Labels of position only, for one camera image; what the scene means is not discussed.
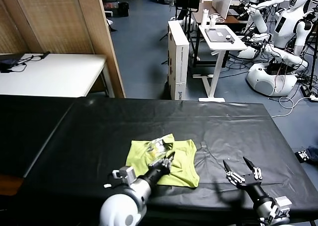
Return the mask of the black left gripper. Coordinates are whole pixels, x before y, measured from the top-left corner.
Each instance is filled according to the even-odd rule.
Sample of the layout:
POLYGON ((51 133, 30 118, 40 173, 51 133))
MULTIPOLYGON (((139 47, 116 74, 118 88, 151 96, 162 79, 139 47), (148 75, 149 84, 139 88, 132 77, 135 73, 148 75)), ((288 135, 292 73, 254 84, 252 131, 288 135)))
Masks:
POLYGON ((150 186, 155 186, 164 175, 170 174, 174 155, 173 151, 168 156, 157 159, 148 165, 149 170, 145 173, 145 180, 150 186))

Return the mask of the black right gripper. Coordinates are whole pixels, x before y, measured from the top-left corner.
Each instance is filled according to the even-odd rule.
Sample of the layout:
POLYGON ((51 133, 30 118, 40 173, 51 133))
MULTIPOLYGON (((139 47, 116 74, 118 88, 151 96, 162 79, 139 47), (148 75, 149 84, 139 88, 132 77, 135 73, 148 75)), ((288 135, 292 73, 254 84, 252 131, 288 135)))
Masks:
POLYGON ((253 175, 240 176, 232 171, 230 166, 223 160, 224 169, 227 180, 239 189, 244 190, 253 202, 253 208, 258 208, 266 202, 273 204, 273 198, 262 189, 262 172, 260 167, 256 167, 252 161, 245 156, 243 157, 247 167, 251 170, 253 175))

